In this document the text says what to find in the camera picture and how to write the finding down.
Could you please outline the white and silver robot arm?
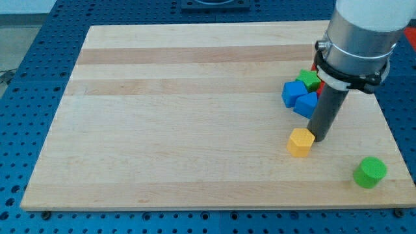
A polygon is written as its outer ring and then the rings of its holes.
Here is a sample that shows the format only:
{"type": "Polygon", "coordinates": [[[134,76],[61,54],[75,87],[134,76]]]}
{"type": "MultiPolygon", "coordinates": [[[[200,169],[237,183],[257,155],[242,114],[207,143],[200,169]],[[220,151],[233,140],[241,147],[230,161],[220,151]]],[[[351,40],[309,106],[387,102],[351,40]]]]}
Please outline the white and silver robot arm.
{"type": "Polygon", "coordinates": [[[326,138],[348,92],[372,94],[387,78],[390,56],[415,14],[415,0],[338,0],[315,43],[314,64],[324,87],[307,129],[326,138]]]}

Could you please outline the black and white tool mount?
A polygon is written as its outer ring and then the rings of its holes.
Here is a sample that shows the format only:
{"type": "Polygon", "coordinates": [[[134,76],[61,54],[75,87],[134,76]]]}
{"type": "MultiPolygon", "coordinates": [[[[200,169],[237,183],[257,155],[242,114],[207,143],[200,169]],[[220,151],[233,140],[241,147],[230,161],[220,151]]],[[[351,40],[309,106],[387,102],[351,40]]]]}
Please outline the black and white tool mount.
{"type": "Polygon", "coordinates": [[[315,42],[314,65],[318,77],[339,91],[351,89],[372,94],[387,78],[390,52],[381,55],[360,55],[357,49],[348,52],[330,39],[315,42]]]}

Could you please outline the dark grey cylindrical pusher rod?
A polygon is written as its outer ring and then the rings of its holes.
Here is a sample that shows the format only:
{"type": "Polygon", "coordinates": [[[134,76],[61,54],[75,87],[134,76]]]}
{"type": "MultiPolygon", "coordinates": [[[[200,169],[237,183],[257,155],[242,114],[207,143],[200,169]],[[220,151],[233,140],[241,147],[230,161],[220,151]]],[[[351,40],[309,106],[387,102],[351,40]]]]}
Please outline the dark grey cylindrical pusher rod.
{"type": "Polygon", "coordinates": [[[307,129],[315,136],[315,142],[326,138],[347,95],[348,91],[336,90],[327,84],[323,86],[317,106],[307,124],[307,129]]]}

